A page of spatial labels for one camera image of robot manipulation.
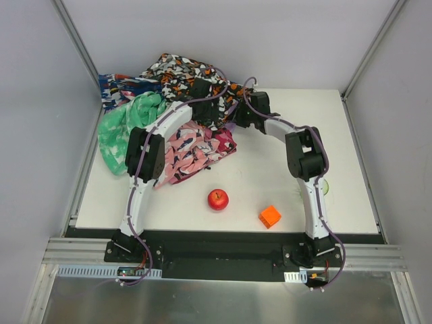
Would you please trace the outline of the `orange black camouflage cloth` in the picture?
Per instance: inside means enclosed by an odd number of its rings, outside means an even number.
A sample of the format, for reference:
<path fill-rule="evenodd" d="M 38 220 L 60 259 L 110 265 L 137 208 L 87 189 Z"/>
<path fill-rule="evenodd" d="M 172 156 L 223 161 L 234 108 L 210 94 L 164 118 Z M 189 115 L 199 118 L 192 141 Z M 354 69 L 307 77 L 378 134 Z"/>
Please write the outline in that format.
<path fill-rule="evenodd" d="M 156 80 L 161 84 L 161 92 L 168 102 L 189 101 L 188 80 L 203 78 L 205 80 L 222 80 L 223 90 L 213 97 L 219 99 L 220 128 L 233 120 L 234 112 L 244 97 L 253 92 L 251 88 L 244 88 L 238 83 L 223 77 L 222 72 L 212 65 L 180 55 L 164 53 L 140 75 L 141 78 Z"/>

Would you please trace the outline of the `purple cloth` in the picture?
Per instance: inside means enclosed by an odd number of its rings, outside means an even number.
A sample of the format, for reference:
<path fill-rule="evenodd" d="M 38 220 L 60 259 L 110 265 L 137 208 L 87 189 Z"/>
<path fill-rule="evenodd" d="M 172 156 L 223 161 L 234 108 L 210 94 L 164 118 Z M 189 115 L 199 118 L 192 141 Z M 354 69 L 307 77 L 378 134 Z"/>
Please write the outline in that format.
<path fill-rule="evenodd" d="M 236 124 L 232 121 L 229 121 L 225 125 L 225 129 L 229 130 L 232 134 L 234 133 L 234 130 L 236 129 Z"/>

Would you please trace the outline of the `magenta pink camouflage cloth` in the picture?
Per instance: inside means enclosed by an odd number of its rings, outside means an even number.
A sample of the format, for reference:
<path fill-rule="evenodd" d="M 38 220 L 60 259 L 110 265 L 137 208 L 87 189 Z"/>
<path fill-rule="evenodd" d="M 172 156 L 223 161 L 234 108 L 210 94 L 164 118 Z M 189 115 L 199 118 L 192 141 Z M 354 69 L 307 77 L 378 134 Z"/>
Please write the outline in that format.
<path fill-rule="evenodd" d="M 212 153 L 209 155 L 212 163 L 216 163 L 237 151 L 237 143 L 234 141 L 232 132 L 228 128 L 222 127 L 218 130 L 206 128 L 205 135 L 210 140 L 212 146 Z"/>

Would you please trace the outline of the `light pink navy patterned cloth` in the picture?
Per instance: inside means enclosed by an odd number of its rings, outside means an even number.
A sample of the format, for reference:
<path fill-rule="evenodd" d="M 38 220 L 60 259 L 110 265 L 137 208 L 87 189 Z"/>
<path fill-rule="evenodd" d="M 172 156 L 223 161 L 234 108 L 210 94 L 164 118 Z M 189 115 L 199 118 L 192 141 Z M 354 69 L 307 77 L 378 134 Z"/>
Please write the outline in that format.
<path fill-rule="evenodd" d="M 212 131 L 193 121 L 181 126 L 165 148 L 165 167 L 155 188 L 177 184 L 192 177 L 205 167 L 218 162 L 223 155 L 218 151 L 220 141 Z"/>

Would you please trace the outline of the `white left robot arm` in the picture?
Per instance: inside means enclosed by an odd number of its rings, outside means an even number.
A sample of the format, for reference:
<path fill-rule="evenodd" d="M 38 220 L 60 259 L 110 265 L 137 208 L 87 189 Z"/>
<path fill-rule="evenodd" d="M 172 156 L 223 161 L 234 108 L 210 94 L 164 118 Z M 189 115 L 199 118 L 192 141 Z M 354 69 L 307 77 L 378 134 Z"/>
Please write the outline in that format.
<path fill-rule="evenodd" d="M 112 252 L 108 257 L 120 255 L 130 261 L 149 257 L 149 247 L 142 241 L 144 221 L 140 210 L 147 207 L 155 183 L 165 169 L 165 145 L 169 137 L 192 120 L 199 105 L 210 104 L 221 95 L 211 96 L 211 83 L 197 78 L 192 85 L 189 101 L 174 101 L 156 121 L 143 128 L 133 128 L 126 151 L 129 178 L 129 197 L 126 212 L 119 229 L 112 237 Z"/>

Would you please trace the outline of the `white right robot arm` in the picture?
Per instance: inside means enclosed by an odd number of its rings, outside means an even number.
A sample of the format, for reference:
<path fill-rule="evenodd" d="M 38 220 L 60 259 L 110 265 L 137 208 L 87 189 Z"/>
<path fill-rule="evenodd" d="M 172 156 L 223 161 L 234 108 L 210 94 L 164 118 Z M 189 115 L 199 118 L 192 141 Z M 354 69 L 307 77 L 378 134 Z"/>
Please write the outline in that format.
<path fill-rule="evenodd" d="M 285 144 L 288 169 L 300 187 L 305 213 L 305 241 L 293 249 L 290 260 L 300 267 L 312 268 L 319 257 L 335 250 L 324 194 L 324 175 L 329 169 L 329 159 L 318 129 L 295 126 L 270 112 L 266 92 L 244 95 L 235 121 L 243 128 L 253 125 Z"/>

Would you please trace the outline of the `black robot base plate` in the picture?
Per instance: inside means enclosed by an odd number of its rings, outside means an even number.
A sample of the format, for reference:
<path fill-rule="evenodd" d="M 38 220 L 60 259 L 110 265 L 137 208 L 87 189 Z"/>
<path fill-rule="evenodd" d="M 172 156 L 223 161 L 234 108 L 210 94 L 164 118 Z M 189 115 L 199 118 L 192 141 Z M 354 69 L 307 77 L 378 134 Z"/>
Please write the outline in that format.
<path fill-rule="evenodd" d="M 164 279 L 277 282 L 300 268 L 337 269 L 342 254 L 335 240 L 301 233 L 147 230 L 135 238 L 115 230 L 104 260 L 144 261 Z"/>

